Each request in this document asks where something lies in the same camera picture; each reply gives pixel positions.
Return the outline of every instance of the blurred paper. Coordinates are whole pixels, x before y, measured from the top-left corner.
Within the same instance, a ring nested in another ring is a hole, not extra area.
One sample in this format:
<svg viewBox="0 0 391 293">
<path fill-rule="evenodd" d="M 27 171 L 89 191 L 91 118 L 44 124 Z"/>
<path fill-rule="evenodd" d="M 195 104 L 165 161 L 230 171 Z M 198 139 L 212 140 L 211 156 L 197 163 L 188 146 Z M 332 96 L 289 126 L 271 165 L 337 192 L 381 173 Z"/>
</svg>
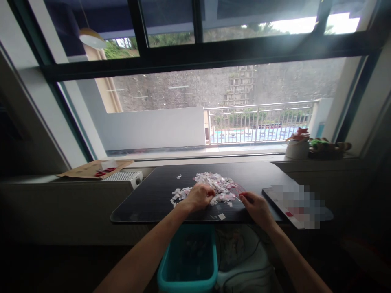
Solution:
<svg viewBox="0 0 391 293">
<path fill-rule="evenodd" d="M 114 171 L 106 172 L 105 175 L 100 176 L 100 177 L 95 177 L 95 174 L 98 172 L 98 170 L 103 170 L 102 163 L 104 163 L 104 162 L 106 162 L 106 161 L 95 160 L 95 161 L 89 162 L 85 165 L 82 165 L 80 167 L 77 167 L 75 169 L 66 171 L 66 172 L 59 174 L 57 176 L 58 177 L 71 177 L 71 178 L 85 178 L 85 179 L 105 179 L 105 178 L 121 171 L 122 169 L 124 169 L 125 167 L 127 167 L 131 163 L 133 163 L 134 161 L 124 161 L 124 160 L 115 161 L 115 164 L 117 164 L 117 166 L 115 167 L 116 169 Z"/>
<path fill-rule="evenodd" d="M 118 164 L 116 160 L 108 160 L 108 161 L 102 161 L 102 170 L 106 170 L 109 168 L 117 168 Z"/>
</svg>

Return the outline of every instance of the balcony railing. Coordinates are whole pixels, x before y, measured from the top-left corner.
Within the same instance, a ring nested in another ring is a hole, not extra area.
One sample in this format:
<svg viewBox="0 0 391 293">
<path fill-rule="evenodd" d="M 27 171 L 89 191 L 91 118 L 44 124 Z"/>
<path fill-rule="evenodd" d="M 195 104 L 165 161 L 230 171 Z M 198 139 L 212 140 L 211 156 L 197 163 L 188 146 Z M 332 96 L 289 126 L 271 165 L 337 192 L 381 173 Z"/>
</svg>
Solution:
<svg viewBox="0 0 391 293">
<path fill-rule="evenodd" d="M 208 108 L 207 144 L 284 141 L 308 127 L 314 101 Z"/>
</svg>

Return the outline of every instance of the lampshade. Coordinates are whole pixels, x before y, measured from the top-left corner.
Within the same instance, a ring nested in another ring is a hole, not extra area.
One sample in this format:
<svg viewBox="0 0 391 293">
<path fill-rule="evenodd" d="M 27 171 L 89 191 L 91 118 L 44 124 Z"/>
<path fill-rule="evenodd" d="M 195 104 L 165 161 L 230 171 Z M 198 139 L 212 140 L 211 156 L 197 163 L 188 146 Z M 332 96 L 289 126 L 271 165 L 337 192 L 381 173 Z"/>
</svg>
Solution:
<svg viewBox="0 0 391 293">
<path fill-rule="evenodd" d="M 105 40 L 96 31 L 90 28 L 82 28 L 79 31 L 79 39 L 84 44 L 93 47 L 95 49 L 106 48 Z"/>
</svg>

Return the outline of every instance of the teal trash bin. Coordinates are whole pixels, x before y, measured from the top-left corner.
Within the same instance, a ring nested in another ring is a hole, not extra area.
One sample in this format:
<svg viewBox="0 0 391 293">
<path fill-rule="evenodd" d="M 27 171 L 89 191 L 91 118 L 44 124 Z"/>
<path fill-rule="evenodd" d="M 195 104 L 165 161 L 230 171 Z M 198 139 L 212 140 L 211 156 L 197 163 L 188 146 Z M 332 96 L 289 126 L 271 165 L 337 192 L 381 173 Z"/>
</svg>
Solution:
<svg viewBox="0 0 391 293">
<path fill-rule="evenodd" d="M 159 289 L 167 293 L 211 292 L 217 272 L 214 226 L 182 225 L 160 264 Z"/>
</svg>

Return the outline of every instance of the paper scraps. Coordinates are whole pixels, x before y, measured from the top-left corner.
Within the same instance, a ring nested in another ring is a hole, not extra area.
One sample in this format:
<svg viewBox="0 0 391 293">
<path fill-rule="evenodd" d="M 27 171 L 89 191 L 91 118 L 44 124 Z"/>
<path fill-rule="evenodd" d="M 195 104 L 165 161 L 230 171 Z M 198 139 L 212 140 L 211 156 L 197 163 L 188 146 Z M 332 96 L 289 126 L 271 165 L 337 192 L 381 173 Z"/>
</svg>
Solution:
<svg viewBox="0 0 391 293">
<path fill-rule="evenodd" d="M 229 191 L 230 188 L 238 188 L 238 185 L 231 178 L 224 178 L 220 174 L 213 174 L 211 172 L 197 173 L 194 181 L 201 184 L 209 185 L 215 191 L 215 197 L 213 197 L 210 205 L 215 206 L 220 202 L 227 203 L 230 207 L 232 207 L 232 203 L 230 201 L 234 201 L 236 199 L 236 195 Z M 171 199 L 172 205 L 174 205 L 175 200 L 183 200 L 186 198 L 187 194 L 190 192 L 192 187 L 186 187 L 183 189 L 177 188 L 172 193 L 174 196 Z"/>
</svg>

